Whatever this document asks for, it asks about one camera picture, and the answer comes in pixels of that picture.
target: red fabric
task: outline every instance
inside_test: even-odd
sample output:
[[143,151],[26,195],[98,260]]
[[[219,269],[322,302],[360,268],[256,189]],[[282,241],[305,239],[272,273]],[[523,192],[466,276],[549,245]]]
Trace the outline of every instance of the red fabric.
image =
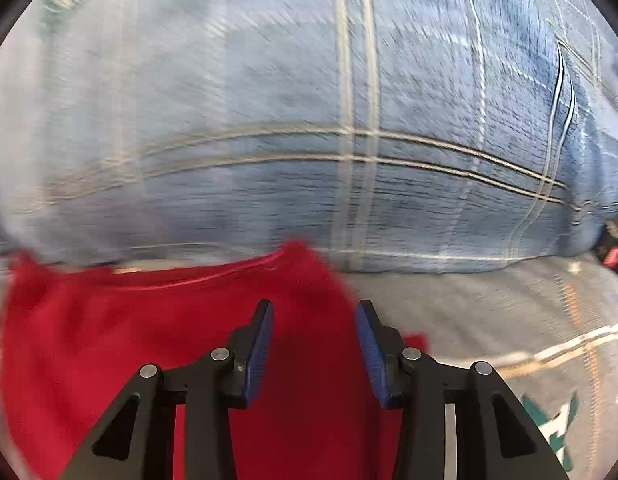
[[59,274],[21,256],[13,275],[0,389],[12,437],[42,480],[60,476],[142,364],[194,361],[248,322],[261,298],[274,304],[274,335],[259,396],[231,410],[238,477],[391,477],[400,413],[372,397],[354,300],[305,245],[226,266],[129,274]]

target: triangular cutout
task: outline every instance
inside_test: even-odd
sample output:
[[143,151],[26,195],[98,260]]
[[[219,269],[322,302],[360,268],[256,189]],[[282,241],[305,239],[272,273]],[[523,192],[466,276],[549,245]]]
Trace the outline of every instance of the triangular cutout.
[[502,396],[494,395],[491,399],[493,412],[496,415],[500,453],[504,458],[531,455],[535,453],[535,444],[526,433],[524,426],[511,411]]
[[134,432],[135,416],[140,397],[133,395],[127,399],[102,436],[91,448],[96,456],[106,456],[116,460],[129,458],[131,436]]

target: gray fabric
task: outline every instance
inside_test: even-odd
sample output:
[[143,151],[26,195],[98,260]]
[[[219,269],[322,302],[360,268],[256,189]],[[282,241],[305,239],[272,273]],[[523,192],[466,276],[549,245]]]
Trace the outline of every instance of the gray fabric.
[[617,205],[589,0],[36,0],[0,50],[0,221],[48,261],[299,236],[486,270],[588,250]]
[[[580,272],[569,271],[578,265]],[[602,479],[615,463],[618,277],[593,256],[539,258],[479,274],[349,274],[346,282],[374,302],[385,324],[403,335],[425,333],[440,362],[494,364],[516,395],[529,397],[548,418],[576,394],[564,436],[572,480]],[[570,348],[547,351],[569,341]]]

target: blue plaid fabric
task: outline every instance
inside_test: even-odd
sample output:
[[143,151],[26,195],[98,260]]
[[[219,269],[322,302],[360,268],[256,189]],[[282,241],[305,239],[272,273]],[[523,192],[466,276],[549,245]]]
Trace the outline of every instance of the blue plaid fabric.
[[35,0],[0,50],[0,242],[49,261],[487,270],[617,211],[590,0]]

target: blue rubber pad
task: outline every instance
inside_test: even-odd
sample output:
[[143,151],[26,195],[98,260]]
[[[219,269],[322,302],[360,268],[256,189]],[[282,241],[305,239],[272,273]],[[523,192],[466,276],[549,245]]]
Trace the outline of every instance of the blue rubber pad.
[[375,340],[374,332],[371,330],[371,325],[361,304],[356,307],[356,332],[358,332],[358,342],[364,357],[366,373],[369,375],[371,390],[384,408],[389,400],[387,371],[380,347]]
[[247,403],[250,403],[258,394],[260,381],[265,370],[266,356],[271,343],[272,332],[273,308],[269,304],[258,328],[258,334],[256,335],[255,343],[253,343],[249,361],[247,361],[247,381],[244,389],[244,397],[247,399]]

